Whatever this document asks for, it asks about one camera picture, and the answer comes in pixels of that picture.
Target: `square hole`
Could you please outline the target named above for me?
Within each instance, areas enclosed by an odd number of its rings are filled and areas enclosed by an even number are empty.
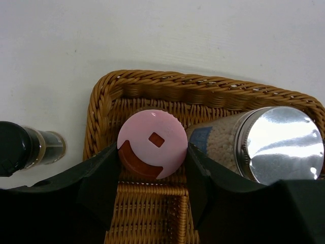
[[[163,145],[165,142],[165,140],[155,132],[151,134],[149,141],[151,141],[157,147],[161,147],[161,145]]]

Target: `wicker weave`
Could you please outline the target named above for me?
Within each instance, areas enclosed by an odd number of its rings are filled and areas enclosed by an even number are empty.
[[[84,160],[117,140],[135,110],[150,106],[168,111],[183,126],[265,106],[286,105],[307,113],[325,136],[325,109],[308,95],[223,77],[119,70],[102,77],[88,108]],[[184,168],[148,181],[122,170],[115,214],[106,243],[199,243],[193,231]]]

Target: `jar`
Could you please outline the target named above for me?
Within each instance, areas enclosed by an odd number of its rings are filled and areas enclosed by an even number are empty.
[[[51,164],[66,153],[66,143],[56,132],[0,121],[0,176],[37,164]]]
[[[162,179],[182,165],[187,152],[184,127],[172,114],[141,109],[122,126],[117,149],[122,164],[146,179]]]
[[[317,179],[323,165],[317,126],[291,107],[239,113],[194,125],[186,134],[211,159],[264,185],[279,179]]]

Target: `white surface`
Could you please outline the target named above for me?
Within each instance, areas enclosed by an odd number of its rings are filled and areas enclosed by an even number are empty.
[[[325,103],[323,0],[0,1],[0,120],[53,130],[67,155],[0,178],[32,185],[81,162],[91,90],[116,69],[221,75]]]

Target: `reflective metal cap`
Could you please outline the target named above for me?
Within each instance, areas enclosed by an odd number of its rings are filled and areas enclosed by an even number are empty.
[[[242,175],[270,185],[280,179],[317,179],[324,146],[315,123],[291,107],[268,107],[252,114],[237,140]]]

